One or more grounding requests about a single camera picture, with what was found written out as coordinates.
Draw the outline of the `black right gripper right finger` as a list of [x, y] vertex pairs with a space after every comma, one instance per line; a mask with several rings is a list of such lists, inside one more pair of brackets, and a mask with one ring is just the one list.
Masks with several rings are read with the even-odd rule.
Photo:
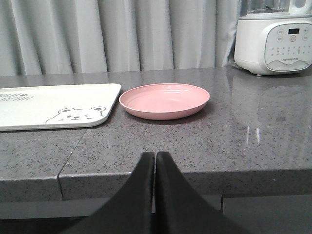
[[155, 202], [159, 234], [248, 233], [196, 192], [169, 152], [156, 155]]

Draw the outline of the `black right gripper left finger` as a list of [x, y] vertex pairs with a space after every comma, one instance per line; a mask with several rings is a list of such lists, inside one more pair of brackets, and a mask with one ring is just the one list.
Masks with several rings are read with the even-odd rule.
[[118, 192], [101, 208], [63, 234], [151, 234], [154, 153], [142, 153]]

